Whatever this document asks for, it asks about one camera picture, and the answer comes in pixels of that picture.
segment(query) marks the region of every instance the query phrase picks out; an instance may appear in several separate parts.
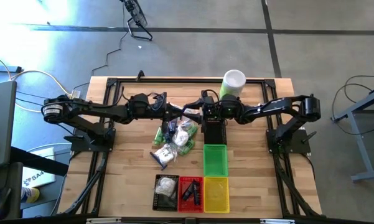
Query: yellow container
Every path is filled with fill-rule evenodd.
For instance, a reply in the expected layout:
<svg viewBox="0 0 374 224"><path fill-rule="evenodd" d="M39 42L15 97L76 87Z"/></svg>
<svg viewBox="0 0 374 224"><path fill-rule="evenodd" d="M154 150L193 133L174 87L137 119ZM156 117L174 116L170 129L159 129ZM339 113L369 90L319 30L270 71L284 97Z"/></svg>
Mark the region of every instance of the yellow container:
<svg viewBox="0 0 374 224"><path fill-rule="evenodd" d="M203 211L207 213L230 213L228 177L204 177Z"/></svg>

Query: red container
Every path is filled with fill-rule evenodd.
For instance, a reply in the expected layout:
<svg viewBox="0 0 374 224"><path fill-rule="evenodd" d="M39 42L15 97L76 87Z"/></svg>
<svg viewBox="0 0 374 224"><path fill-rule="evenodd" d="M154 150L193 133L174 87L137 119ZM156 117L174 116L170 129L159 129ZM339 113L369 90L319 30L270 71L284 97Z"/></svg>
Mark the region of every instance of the red container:
<svg viewBox="0 0 374 224"><path fill-rule="evenodd" d="M186 201L182 199L183 193L188 189L193 180L199 183L200 205L195 205L194 194ZM203 212L203 177L180 177L178 208L179 212Z"/></svg>

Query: concrete floor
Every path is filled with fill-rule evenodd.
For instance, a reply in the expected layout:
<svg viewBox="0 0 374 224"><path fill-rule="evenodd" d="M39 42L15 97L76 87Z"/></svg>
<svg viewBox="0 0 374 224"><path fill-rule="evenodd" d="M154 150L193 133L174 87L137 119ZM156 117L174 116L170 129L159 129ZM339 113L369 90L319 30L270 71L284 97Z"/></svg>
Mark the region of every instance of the concrete floor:
<svg viewBox="0 0 374 224"><path fill-rule="evenodd" d="M66 26L122 27L118 0L0 1L0 21ZM274 29L374 30L374 0L267 0ZM260 0L140 0L149 27L265 29ZM0 26L0 58L26 70L55 75L69 91L88 82L91 70L105 64L105 55L117 48L122 32L29 31ZM160 33L154 41L124 38L122 51L109 57L109 67L95 75L220 77L239 69L247 77L275 77L267 34ZM374 180L353 184L350 176L365 170L353 136L333 125L332 100L349 77L374 75L374 35L274 35L281 74L292 78L295 93L315 94L321 100L322 119L307 124L317 131L312 138L312 161L324 215L374 222ZM7 75L0 73L0 82ZM374 88L374 78L356 79ZM18 90L56 97L60 88L44 75L31 73L18 79ZM351 87L354 99L368 93ZM336 111L350 102L340 94ZM29 149L65 142L65 131L43 122L41 115L16 109L12 145ZM29 208L24 215L47 214Z"/></svg>

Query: table leg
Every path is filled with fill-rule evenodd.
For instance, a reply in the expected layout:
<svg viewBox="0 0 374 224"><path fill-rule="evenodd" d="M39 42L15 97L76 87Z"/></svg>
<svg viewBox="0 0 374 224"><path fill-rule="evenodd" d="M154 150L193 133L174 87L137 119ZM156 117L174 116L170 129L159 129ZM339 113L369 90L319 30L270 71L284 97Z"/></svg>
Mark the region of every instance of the table leg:
<svg viewBox="0 0 374 224"><path fill-rule="evenodd" d="M68 172L68 165L47 159L16 147L11 147L10 163L21 162L26 167L64 176Z"/></svg>

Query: wooden tabletop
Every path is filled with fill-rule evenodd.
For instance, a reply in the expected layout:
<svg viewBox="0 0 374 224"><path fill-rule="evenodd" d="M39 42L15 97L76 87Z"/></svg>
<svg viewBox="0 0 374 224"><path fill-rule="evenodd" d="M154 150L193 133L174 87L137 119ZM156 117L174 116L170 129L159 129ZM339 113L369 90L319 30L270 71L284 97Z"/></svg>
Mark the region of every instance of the wooden tabletop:
<svg viewBox="0 0 374 224"><path fill-rule="evenodd" d="M91 78L87 100L95 103L103 102L107 78ZM278 97L294 95L291 79L277 78L275 80ZM180 106L196 101L200 97L201 90L220 91L218 83L125 83L124 87L124 94L128 98L138 93L166 91L167 100ZM246 84L241 100L247 105L257 105L263 102L262 96L259 85ZM85 118L91 122L98 121L98 118L91 116L85 116ZM290 119L288 115L283 115L284 123L288 119ZM203 176L203 134L200 133L200 129L194 137L195 147L186 156L178 157L176 162L169 163L168 167L161 171L157 162L149 155L149 152L157 149L152 146L152 141L160 124L159 120L147 119L133 121L127 125L116 124L115 146L110 153L106 168L100 208L101 217L281 217L274 162L267 152L265 130L268 127L265 118L256 119L246 125L239 125L235 121L228 122L230 213L189 214L152 210L156 174ZM290 158L297 189L310 206L317 213L321 213L310 164L299 154L291 154ZM71 161L59 212L71 206L85 187L90 161L90 152L82 152ZM284 187L288 208L292 211L290 193L285 185ZM95 198L95 190L96 187L92 190L90 209Z"/></svg>

